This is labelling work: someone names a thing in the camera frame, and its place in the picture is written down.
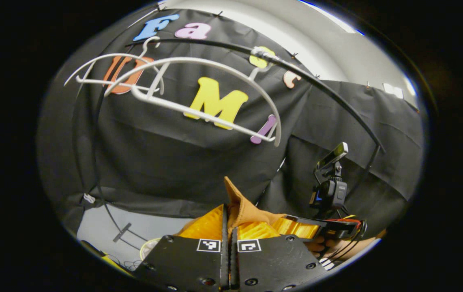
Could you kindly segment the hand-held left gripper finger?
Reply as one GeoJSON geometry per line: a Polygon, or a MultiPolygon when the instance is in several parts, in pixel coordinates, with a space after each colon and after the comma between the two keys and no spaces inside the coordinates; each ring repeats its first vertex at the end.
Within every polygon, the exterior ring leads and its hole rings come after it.
{"type": "Polygon", "coordinates": [[[230,285],[239,292],[296,292],[328,270],[296,235],[267,232],[267,224],[236,227],[231,237],[230,285]]]}
{"type": "Polygon", "coordinates": [[[194,227],[210,235],[165,235],[135,270],[134,276],[154,292],[221,292],[229,288],[227,207],[222,204],[194,227]]]}

